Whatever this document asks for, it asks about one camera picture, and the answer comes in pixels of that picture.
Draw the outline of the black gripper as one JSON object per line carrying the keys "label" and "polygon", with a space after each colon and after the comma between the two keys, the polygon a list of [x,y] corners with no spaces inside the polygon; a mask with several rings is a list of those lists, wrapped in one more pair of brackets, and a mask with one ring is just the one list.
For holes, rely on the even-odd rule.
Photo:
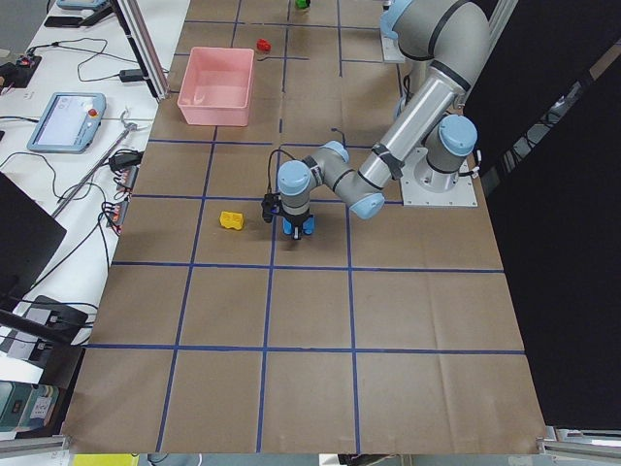
{"label": "black gripper", "polygon": [[292,230],[292,239],[293,240],[301,240],[304,236],[303,230],[312,230],[312,214],[309,211],[306,211],[300,215],[291,215],[285,213],[283,215],[283,229],[284,230]]}

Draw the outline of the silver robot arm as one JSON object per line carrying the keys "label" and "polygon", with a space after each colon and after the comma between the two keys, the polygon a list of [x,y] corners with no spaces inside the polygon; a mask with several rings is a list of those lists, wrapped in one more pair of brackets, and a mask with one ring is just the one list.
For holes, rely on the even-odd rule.
{"label": "silver robot arm", "polygon": [[471,89],[486,62],[490,28],[485,13],[471,1],[395,1],[379,26],[406,58],[428,62],[427,78],[359,169],[350,167],[348,152],[337,141],[278,168],[278,191],[266,192],[262,217],[267,223],[281,217],[284,233],[294,240],[314,230],[310,200],[315,188],[328,186],[354,214],[368,219],[383,207],[383,188],[402,177],[416,148],[426,146],[437,159],[453,156],[458,164],[474,149],[472,122],[445,111]]}

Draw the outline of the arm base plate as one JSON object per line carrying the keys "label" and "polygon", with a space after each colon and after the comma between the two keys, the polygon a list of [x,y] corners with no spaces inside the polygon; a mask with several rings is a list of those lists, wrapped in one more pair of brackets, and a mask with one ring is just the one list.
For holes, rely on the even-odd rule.
{"label": "arm base plate", "polygon": [[408,60],[402,52],[401,39],[401,35],[393,29],[388,28],[380,31],[382,59],[384,63],[400,64]]}
{"label": "arm base plate", "polygon": [[427,161],[427,150],[416,148],[406,159],[400,179],[403,205],[421,208],[476,208],[478,206],[471,176],[460,172],[444,174]]}

